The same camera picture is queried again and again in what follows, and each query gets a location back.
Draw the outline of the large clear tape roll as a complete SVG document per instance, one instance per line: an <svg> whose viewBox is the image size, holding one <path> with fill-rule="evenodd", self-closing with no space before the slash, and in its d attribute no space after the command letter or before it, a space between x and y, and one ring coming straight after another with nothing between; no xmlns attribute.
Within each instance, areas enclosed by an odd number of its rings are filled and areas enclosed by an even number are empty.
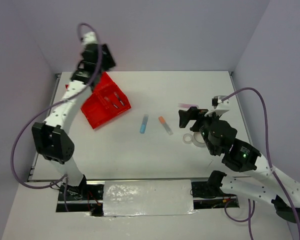
<svg viewBox="0 0 300 240"><path fill-rule="evenodd" d="M192 143L198 148L204 148L206 146L203 137L199 132L194 132L192 135Z"/></svg>

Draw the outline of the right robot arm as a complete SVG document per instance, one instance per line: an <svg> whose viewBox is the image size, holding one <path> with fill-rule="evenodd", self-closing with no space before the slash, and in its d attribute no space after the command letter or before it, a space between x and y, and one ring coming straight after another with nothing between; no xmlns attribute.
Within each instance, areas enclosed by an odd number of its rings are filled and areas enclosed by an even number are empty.
<svg viewBox="0 0 300 240"><path fill-rule="evenodd" d="M221 162L233 172L244 173L260 183L259 186L214 170L206 189L213 196L220 194L241 195L254 201L262 201L274 207L282 219L300 221L300 183L281 170L270 166L267 158L249 143L236 138L237 130L218 115L208 115L208 110L195 106L179 110L179 127L185 128L194 121L190 130L200 133L208 152L222 156Z"/></svg>

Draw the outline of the red pen refill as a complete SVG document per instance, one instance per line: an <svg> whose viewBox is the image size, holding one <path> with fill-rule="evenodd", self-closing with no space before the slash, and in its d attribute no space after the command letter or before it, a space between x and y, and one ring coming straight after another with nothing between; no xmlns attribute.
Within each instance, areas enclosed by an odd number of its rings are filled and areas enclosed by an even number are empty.
<svg viewBox="0 0 300 240"><path fill-rule="evenodd" d="M110 98L108 98L108 97L104 97L104 99L109 103L109 104L111 104L114 108L116 108L116 109L119 109L119 107L110 99Z"/></svg>

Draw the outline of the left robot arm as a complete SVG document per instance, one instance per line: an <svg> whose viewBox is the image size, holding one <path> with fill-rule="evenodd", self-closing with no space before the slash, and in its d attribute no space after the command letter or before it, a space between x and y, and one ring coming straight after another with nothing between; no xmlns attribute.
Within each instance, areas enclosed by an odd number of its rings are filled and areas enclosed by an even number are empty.
<svg viewBox="0 0 300 240"><path fill-rule="evenodd" d="M73 158L75 145L69 137L70 127L102 74L116 65L106 44L89 43L81 56L61 98L62 103L43 122L35 122L31 128L36 151L65 177L66 191L78 200L87 196L88 187L85 175Z"/></svg>

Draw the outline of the pink highlighter marker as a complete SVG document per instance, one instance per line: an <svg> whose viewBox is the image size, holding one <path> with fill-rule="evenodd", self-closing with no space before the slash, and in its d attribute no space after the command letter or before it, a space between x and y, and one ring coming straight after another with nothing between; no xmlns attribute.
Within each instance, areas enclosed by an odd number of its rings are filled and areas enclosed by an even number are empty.
<svg viewBox="0 0 300 240"><path fill-rule="evenodd" d="M178 107L179 107L179 108L188 109L188 108L191 108L191 107L196 107L196 108L198 108L199 106L196 105L196 104L179 103L179 104L178 104Z"/></svg>

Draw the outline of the blue pen refill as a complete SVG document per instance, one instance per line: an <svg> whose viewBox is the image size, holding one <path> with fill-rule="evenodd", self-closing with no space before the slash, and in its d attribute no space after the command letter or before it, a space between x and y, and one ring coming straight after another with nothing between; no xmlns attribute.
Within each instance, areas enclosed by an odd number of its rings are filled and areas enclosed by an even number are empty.
<svg viewBox="0 0 300 240"><path fill-rule="evenodd" d="M117 93L117 92L114 92L114 95L116 96L116 98L118 99L118 101L120 102L120 104L121 104L122 106L125 106L123 100L120 98L120 96L118 95L118 93Z"/></svg>

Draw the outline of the orange highlighter marker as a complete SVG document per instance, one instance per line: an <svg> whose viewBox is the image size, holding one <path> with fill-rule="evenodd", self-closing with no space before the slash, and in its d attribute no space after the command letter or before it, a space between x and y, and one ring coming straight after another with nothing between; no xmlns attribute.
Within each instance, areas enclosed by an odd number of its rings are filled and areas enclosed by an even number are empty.
<svg viewBox="0 0 300 240"><path fill-rule="evenodd" d="M165 120L162 116L159 116L159 117L158 117L158 120L159 120L159 122L161 123L161 125L164 127L164 129L166 130L166 132L167 132L169 135L172 135L172 134L173 134L173 131L171 130L171 128L170 128L169 125L167 124L166 120Z"/></svg>

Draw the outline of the blue highlighter marker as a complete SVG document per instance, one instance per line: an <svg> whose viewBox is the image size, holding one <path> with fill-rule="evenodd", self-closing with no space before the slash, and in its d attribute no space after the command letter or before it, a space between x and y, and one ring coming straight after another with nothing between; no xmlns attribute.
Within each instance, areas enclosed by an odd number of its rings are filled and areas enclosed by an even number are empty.
<svg viewBox="0 0 300 240"><path fill-rule="evenodd" d="M146 127L147 127L147 123L148 123L148 119L149 119L149 115L145 114L143 116L143 119L142 119L142 122L141 122L140 130L139 130L140 134L144 134L145 133Z"/></svg>

